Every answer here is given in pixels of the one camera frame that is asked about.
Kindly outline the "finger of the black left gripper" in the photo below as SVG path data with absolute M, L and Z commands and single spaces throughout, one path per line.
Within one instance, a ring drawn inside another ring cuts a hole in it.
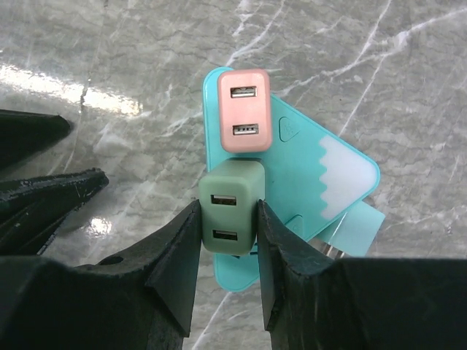
M 35 255 L 56 230 L 109 184 L 92 168 L 73 174 L 1 182 L 1 254 Z
M 60 115 L 1 110 L 1 170 L 50 148 L 72 131 Z

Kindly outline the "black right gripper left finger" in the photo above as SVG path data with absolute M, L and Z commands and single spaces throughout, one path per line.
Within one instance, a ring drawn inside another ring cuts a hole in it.
M 95 265 L 1 259 L 3 349 L 181 349 L 190 334 L 201 208 Z

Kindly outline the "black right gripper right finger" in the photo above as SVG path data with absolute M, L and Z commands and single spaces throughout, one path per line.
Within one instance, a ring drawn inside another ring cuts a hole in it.
M 334 260 L 260 201 L 258 262 L 274 349 L 466 347 L 465 260 Z

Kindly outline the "teal triangular power strip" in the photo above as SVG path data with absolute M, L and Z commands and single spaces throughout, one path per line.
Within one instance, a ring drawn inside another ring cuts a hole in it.
M 259 158 L 266 169 L 266 202 L 285 226 L 305 241 L 321 233 L 377 188 L 379 167 L 291 105 L 271 94 L 271 147 L 232 155 L 220 143 L 217 78 L 229 67 L 211 70 L 202 94 L 207 171 L 231 157 Z M 214 254 L 217 283 L 241 292 L 259 278 L 257 247 L 241 257 Z

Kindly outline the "green plug adapter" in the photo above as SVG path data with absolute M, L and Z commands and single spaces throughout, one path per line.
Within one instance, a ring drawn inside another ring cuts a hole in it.
M 257 233 L 258 201 L 266 196 L 260 161 L 224 160 L 201 178 L 198 190 L 204 247 L 220 254 L 249 254 Z

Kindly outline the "pink plug adapter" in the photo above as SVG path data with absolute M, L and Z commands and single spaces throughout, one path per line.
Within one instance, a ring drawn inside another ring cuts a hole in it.
M 217 78 L 220 140 L 225 151 L 266 151 L 272 143 L 271 92 L 264 69 L 223 72 Z

